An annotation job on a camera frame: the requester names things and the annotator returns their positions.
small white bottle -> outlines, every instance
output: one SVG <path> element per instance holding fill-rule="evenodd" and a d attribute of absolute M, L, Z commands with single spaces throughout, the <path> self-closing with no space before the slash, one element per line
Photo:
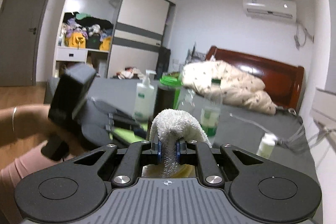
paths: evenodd
<path fill-rule="evenodd" d="M 142 83 L 136 85 L 134 118 L 137 121 L 147 121 L 153 113 L 154 87 L 150 84 L 150 75 L 155 75 L 153 70 L 146 70 Z"/>
<path fill-rule="evenodd" d="M 276 145 L 277 137 L 274 134 L 265 133 L 259 144 L 256 155 L 269 159 Z"/>

wooden headboard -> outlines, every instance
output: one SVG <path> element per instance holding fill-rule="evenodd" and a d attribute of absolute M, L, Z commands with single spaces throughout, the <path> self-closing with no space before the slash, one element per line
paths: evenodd
<path fill-rule="evenodd" d="M 228 51 L 216 46 L 210 48 L 206 60 L 209 60 L 212 55 L 216 60 L 223 60 L 261 78 L 266 86 L 265 91 L 275 104 L 296 109 L 305 71 L 303 67 L 295 67 L 241 52 Z"/>

spray bottle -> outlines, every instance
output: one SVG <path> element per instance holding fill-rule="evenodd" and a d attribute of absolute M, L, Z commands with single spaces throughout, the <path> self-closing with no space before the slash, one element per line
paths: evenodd
<path fill-rule="evenodd" d="M 134 118 L 138 121 L 147 121 L 152 115 L 154 103 L 154 87 L 150 84 L 150 75 L 155 75 L 153 70 L 146 70 L 142 83 L 136 85 Z"/>

yellow bag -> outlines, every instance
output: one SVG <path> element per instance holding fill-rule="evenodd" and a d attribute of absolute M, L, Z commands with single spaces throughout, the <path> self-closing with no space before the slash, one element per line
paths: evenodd
<path fill-rule="evenodd" d="M 101 42 L 99 49 L 101 51 L 108 51 L 110 49 L 111 37 L 106 37 Z"/>
<path fill-rule="evenodd" d="M 70 38 L 66 39 L 69 47 L 85 48 L 85 37 L 80 32 L 74 32 Z"/>

green lid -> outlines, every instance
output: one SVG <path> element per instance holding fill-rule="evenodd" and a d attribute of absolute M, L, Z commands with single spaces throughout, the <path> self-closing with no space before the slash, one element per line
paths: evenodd
<path fill-rule="evenodd" d="M 212 84 L 221 84 L 221 79 L 212 78 L 212 79 L 211 79 L 211 83 L 212 83 Z"/>
<path fill-rule="evenodd" d="M 162 76 L 160 83 L 168 86 L 182 86 L 181 80 L 171 77 L 171 76 Z"/>

